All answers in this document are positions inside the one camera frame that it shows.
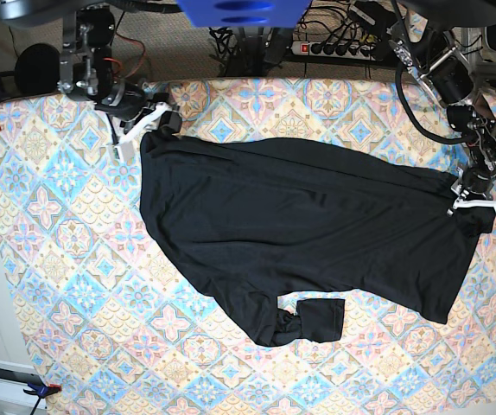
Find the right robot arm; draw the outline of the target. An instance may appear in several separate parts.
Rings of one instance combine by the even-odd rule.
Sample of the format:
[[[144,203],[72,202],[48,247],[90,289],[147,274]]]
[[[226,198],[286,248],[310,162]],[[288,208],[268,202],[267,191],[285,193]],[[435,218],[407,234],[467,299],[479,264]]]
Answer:
[[[62,47],[38,43],[24,50],[14,69],[16,89],[24,96],[60,92],[74,101],[92,101],[109,120],[119,119],[125,133],[161,130],[176,134],[181,115],[166,93],[149,97],[120,75],[111,45],[118,34],[112,13],[174,14],[176,4],[151,1],[0,1],[0,22],[29,28],[62,20]]]

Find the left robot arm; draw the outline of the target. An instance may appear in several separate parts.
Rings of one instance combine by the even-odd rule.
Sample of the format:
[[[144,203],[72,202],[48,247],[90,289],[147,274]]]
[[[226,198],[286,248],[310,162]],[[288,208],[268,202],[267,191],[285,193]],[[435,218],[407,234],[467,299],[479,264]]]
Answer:
[[[464,144],[469,161],[452,184],[455,201],[449,214],[462,208],[492,208],[496,213],[496,118],[479,81],[496,80],[492,63],[472,64],[451,31],[496,24],[496,1],[394,1],[397,18],[391,49],[399,59],[395,86],[410,122],[428,139],[445,145]],[[429,98],[441,106],[458,138],[426,130],[410,109],[402,87],[410,73]]]

